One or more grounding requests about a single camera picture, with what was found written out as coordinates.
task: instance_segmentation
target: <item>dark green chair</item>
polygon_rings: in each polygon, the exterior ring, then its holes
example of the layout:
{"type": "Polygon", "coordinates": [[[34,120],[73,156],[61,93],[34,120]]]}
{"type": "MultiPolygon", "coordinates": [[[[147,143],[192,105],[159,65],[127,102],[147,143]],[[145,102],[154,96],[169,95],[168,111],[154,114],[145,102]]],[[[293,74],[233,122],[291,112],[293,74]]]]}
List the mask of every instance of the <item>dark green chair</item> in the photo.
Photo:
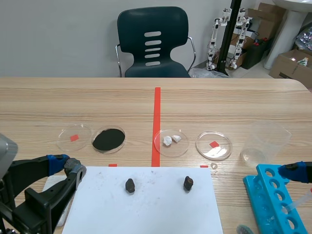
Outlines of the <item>dark green chair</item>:
{"type": "Polygon", "coordinates": [[[196,59],[194,43],[189,33],[186,12],[179,7],[148,7],[122,12],[117,21],[119,43],[116,53],[119,66],[118,47],[131,53],[133,65],[125,77],[190,77],[188,71],[196,59]],[[171,51],[190,39],[194,60],[189,68],[170,58],[171,51]]]}

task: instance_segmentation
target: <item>metal ring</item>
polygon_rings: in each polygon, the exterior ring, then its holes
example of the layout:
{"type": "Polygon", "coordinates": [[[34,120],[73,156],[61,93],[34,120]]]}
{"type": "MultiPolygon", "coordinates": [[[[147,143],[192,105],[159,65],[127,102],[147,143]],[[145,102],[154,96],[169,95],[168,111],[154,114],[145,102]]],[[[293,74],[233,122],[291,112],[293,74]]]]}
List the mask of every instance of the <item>metal ring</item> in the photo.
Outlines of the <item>metal ring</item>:
{"type": "Polygon", "coordinates": [[[210,164],[210,167],[213,169],[213,170],[215,170],[215,169],[217,169],[218,168],[218,165],[216,164],[216,163],[212,163],[212,164],[210,164]]]}

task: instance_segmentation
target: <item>petri dish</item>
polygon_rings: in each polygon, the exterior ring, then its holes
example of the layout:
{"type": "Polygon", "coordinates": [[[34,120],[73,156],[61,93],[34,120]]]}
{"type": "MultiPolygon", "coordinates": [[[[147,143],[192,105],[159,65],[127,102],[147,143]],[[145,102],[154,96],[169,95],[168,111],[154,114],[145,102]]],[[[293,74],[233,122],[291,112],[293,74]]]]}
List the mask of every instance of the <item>petri dish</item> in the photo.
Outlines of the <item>petri dish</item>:
{"type": "Polygon", "coordinates": [[[62,130],[58,136],[58,147],[66,152],[80,150],[90,142],[92,130],[85,124],[75,124],[62,130]]]}
{"type": "Polygon", "coordinates": [[[189,147],[189,140],[187,139],[186,135],[178,130],[160,130],[156,133],[154,138],[154,145],[155,148],[162,154],[168,157],[178,157],[183,155],[188,147],[189,147]],[[172,137],[173,135],[180,136],[181,140],[176,143],[172,140],[171,145],[166,146],[163,143],[163,139],[166,136],[172,137]]]}
{"type": "Polygon", "coordinates": [[[126,134],[118,126],[110,125],[99,128],[92,136],[92,146],[102,154],[112,154],[120,150],[125,144],[126,134]]]}
{"type": "Polygon", "coordinates": [[[196,148],[205,158],[222,161],[228,158],[232,152],[230,140],[219,132],[205,131],[196,139],[196,148]]]}

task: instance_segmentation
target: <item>chair leg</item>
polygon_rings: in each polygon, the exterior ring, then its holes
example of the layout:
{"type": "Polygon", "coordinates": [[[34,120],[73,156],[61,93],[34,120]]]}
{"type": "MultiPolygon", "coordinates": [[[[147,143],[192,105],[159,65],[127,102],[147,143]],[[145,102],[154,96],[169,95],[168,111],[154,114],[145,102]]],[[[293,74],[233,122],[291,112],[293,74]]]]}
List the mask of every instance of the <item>chair leg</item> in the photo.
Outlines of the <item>chair leg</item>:
{"type": "Polygon", "coordinates": [[[189,72],[190,69],[192,68],[194,62],[195,62],[195,59],[196,59],[196,50],[195,50],[195,46],[194,46],[193,39],[192,39],[191,37],[187,37],[187,38],[191,40],[191,44],[192,44],[192,48],[193,48],[193,52],[194,52],[194,59],[193,59],[193,62],[192,62],[192,64],[191,64],[190,68],[187,70],[187,72],[189,72]]]}
{"type": "Polygon", "coordinates": [[[119,61],[119,54],[118,54],[118,47],[120,46],[120,44],[118,44],[115,49],[116,49],[116,54],[117,54],[117,62],[118,62],[118,68],[119,68],[119,77],[122,77],[122,72],[121,72],[121,65],[120,65],[120,61],[119,61]]]}

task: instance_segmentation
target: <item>plastic bag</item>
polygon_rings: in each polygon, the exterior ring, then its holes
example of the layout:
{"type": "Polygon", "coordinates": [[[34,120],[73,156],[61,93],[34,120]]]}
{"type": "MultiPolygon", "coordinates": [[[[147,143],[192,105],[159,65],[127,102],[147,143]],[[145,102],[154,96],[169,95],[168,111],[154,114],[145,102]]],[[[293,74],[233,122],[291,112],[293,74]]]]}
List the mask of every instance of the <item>plastic bag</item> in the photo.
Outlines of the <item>plastic bag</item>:
{"type": "Polygon", "coordinates": [[[295,43],[300,49],[312,51],[312,27],[299,33],[295,43]]]}
{"type": "Polygon", "coordinates": [[[201,68],[192,68],[189,72],[189,75],[192,78],[230,78],[221,72],[208,71],[207,69],[201,68]]]}

